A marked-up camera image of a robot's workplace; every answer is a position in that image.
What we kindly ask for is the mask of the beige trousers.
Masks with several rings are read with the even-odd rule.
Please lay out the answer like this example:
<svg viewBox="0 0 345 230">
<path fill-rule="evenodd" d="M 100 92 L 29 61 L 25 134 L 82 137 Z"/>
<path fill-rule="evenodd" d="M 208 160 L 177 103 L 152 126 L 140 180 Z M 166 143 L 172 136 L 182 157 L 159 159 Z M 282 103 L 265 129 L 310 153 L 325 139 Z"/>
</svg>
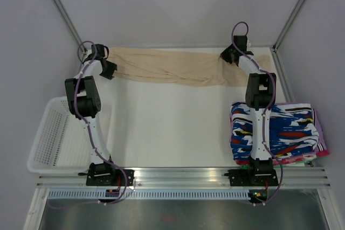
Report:
<svg viewBox="0 0 345 230">
<path fill-rule="evenodd" d="M 138 82 L 245 87 L 248 81 L 241 68 L 219 54 L 112 47 L 107 60 L 118 66 L 114 76 Z"/>
</svg>

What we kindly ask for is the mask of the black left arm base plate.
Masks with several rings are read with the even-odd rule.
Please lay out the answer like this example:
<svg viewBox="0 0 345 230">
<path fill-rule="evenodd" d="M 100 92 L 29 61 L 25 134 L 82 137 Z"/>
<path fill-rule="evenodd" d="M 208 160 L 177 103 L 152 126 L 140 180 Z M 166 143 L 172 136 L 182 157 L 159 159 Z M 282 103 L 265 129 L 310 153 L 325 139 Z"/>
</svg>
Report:
<svg viewBox="0 0 345 230">
<path fill-rule="evenodd" d="M 124 169 L 123 173 L 119 169 L 113 171 L 89 172 L 86 179 L 87 186 L 132 186 L 134 180 L 134 170 Z"/>
</svg>

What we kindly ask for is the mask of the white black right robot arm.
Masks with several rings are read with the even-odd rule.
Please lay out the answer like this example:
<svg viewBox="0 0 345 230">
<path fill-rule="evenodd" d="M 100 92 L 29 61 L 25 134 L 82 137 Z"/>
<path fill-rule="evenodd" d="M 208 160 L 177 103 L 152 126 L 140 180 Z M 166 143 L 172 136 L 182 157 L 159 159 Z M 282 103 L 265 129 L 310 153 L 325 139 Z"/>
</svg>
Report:
<svg viewBox="0 0 345 230">
<path fill-rule="evenodd" d="M 245 103 L 250 109 L 253 125 L 250 164 L 246 170 L 246 180 L 257 185 L 265 179 L 265 173 L 273 170 L 273 155 L 270 143 L 270 115 L 275 103 L 276 77 L 259 66 L 253 53 L 247 50 L 247 36 L 232 36 L 232 43 L 220 57 L 229 64 L 236 65 L 248 75 Z"/>
</svg>

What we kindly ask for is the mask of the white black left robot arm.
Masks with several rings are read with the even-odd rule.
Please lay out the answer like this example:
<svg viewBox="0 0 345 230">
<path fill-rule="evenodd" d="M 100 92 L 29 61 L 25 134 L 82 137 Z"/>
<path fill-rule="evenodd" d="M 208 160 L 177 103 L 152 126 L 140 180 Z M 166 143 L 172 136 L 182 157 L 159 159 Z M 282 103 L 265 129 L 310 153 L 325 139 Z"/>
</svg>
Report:
<svg viewBox="0 0 345 230">
<path fill-rule="evenodd" d="M 105 185 L 112 185 L 116 182 L 118 173 L 111 168 L 113 162 L 100 126 L 102 103 L 95 80 L 98 77 L 113 79 L 118 67 L 108 61 L 107 46 L 91 41 L 89 43 L 91 52 L 82 61 L 80 72 L 75 77 L 65 80 L 65 91 L 70 113 L 81 122 L 91 148 L 91 166 L 103 166 L 98 178 Z"/>
</svg>

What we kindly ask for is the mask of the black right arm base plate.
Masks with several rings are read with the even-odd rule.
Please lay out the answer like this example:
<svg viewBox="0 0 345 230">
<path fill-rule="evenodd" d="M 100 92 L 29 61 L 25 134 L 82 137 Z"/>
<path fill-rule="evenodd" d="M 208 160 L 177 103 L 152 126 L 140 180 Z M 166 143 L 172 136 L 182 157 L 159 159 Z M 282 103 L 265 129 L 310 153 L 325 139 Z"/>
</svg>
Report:
<svg viewBox="0 0 345 230">
<path fill-rule="evenodd" d="M 278 186 L 278 177 L 273 170 L 273 173 L 254 174 L 253 172 L 245 169 L 230 169 L 225 174 L 228 178 L 230 186 L 235 187 L 265 187 Z"/>
</svg>

